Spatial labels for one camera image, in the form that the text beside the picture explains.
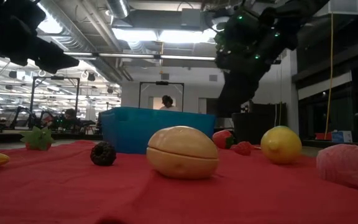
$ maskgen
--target man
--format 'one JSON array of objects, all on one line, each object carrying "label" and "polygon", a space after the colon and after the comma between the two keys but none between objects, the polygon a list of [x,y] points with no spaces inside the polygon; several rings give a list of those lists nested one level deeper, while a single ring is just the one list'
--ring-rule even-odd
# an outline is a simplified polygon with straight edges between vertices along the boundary
[{"label": "man", "polygon": [[162,104],[164,104],[163,107],[160,108],[160,110],[168,110],[168,111],[179,111],[176,106],[173,106],[173,100],[171,96],[163,96],[162,97]]}]

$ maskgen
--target strawberry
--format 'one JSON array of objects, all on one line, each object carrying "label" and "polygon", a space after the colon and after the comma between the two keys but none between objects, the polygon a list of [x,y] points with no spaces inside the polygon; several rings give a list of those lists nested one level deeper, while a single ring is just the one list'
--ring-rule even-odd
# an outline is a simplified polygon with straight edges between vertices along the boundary
[{"label": "strawberry", "polygon": [[251,155],[251,150],[253,150],[254,147],[249,142],[240,142],[239,144],[233,145],[230,149],[240,155],[249,156]]},{"label": "strawberry", "polygon": [[233,135],[227,130],[216,132],[212,136],[212,141],[214,141],[215,145],[220,149],[230,149],[234,144]]}]

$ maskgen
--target blue container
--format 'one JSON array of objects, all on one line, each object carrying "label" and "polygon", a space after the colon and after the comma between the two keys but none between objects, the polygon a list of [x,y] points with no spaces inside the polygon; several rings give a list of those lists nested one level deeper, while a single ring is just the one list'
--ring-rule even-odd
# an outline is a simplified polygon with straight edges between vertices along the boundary
[{"label": "blue container", "polygon": [[145,154],[152,135],[163,128],[189,126],[212,137],[215,116],[140,108],[113,108],[102,112],[103,140],[117,152]]}]

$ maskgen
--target green plastic leaf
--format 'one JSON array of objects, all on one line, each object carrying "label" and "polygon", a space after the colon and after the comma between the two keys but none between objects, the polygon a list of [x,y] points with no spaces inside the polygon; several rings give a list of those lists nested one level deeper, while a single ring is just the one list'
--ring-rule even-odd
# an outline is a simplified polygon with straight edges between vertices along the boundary
[{"label": "green plastic leaf", "polygon": [[24,137],[21,141],[27,143],[32,149],[46,151],[48,145],[55,142],[52,138],[52,130],[48,127],[39,129],[34,126],[31,132],[22,133],[22,135]]},{"label": "green plastic leaf", "polygon": [[234,144],[234,138],[233,136],[230,136],[228,138],[226,138],[226,149],[230,149],[230,147]]}]

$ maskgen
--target red object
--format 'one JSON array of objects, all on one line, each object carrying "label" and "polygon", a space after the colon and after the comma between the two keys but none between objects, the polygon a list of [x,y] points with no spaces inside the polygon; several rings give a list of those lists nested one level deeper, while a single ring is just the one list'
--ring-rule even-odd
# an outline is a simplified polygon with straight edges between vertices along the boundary
[{"label": "red object", "polygon": [[358,223],[358,190],[321,180],[315,158],[277,166],[260,151],[220,150],[216,175],[188,181],[162,177],[144,155],[95,166],[93,146],[3,151],[0,224]]},{"label": "red object", "polygon": [[214,133],[212,135],[212,141],[214,141],[215,145],[220,149],[230,149],[234,144],[233,135],[227,130]]},{"label": "red object", "polygon": [[249,142],[240,142],[239,144],[232,145],[230,149],[234,150],[234,152],[240,155],[249,156],[251,155],[251,150],[253,150],[254,147]]},{"label": "red object", "polygon": [[358,188],[358,146],[338,144],[319,151],[317,169],[324,180]]},{"label": "red object", "polygon": [[326,140],[326,141],[333,140],[333,136],[331,133],[327,133],[327,136],[326,133],[315,133],[315,135],[316,135],[316,140]]},{"label": "red object", "polygon": [[[50,149],[50,146],[52,146],[52,143],[49,143],[49,144],[47,145],[47,150]],[[29,143],[26,143],[26,144],[25,144],[25,148],[26,148],[27,150],[40,150],[40,149],[31,147]]]}]

